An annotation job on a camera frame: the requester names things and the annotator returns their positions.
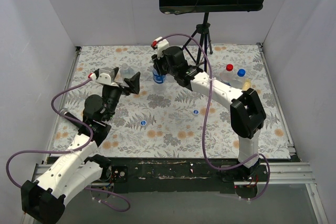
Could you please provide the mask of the blue label water bottle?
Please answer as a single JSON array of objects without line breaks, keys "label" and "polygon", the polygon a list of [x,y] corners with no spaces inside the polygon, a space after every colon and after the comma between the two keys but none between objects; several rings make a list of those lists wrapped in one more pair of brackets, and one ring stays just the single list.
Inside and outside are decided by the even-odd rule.
[{"label": "blue label water bottle", "polygon": [[153,74],[153,89],[156,93],[163,93],[166,88],[166,75],[160,75],[154,68],[152,69]]}]

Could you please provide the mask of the red bottle cap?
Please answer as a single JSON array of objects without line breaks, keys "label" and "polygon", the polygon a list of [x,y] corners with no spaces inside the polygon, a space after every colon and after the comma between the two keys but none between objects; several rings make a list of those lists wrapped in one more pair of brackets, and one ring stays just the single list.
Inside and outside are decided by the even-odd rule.
[{"label": "red bottle cap", "polygon": [[232,71],[233,70],[233,65],[232,64],[227,64],[226,65],[226,70],[227,71]]}]

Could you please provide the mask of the Pepsi label clear bottle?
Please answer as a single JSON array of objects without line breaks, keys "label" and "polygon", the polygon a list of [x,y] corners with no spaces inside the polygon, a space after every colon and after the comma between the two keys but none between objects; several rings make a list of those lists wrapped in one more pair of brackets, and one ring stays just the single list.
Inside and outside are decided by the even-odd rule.
[{"label": "Pepsi label clear bottle", "polygon": [[236,89],[242,89],[244,82],[245,82],[245,76],[239,77],[236,72],[233,75],[232,80],[230,81],[229,85]]}]

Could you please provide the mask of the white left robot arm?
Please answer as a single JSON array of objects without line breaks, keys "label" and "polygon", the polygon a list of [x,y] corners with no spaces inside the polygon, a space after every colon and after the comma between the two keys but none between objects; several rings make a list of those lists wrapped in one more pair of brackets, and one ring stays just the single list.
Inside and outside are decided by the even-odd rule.
[{"label": "white left robot arm", "polygon": [[115,182],[118,169],[107,157],[94,152],[111,130],[107,122],[114,116],[120,97],[140,92],[141,75],[137,72],[120,84],[114,80],[118,71],[104,68],[89,75],[89,81],[102,85],[102,94],[85,99],[82,120],[66,110],[59,113],[78,128],[78,133],[47,171],[21,186],[23,211],[40,223],[57,223],[66,205],[91,183]]}]

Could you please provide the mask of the plain blue bottle cap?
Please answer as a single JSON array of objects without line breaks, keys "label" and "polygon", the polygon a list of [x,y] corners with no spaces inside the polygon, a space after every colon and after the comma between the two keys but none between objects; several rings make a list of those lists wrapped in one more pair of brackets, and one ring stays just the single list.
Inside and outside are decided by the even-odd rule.
[{"label": "plain blue bottle cap", "polygon": [[244,77],[246,74],[246,71],[244,69],[239,69],[238,72],[237,72],[237,75],[239,77]]}]

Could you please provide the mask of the red label clear bottle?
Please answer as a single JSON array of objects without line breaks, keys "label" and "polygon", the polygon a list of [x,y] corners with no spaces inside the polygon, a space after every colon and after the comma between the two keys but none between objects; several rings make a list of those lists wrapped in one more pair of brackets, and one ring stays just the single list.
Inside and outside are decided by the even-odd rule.
[{"label": "red label clear bottle", "polygon": [[225,67],[225,69],[220,73],[221,82],[229,85],[230,81],[232,80],[233,74],[234,74],[233,70],[232,71],[227,71],[226,67]]}]

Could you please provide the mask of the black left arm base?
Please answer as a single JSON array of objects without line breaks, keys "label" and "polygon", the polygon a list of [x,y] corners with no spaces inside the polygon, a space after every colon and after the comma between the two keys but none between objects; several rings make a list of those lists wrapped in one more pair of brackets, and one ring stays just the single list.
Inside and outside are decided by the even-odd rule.
[{"label": "black left arm base", "polygon": [[127,166],[111,166],[107,172],[109,183],[125,183],[128,180]]}]

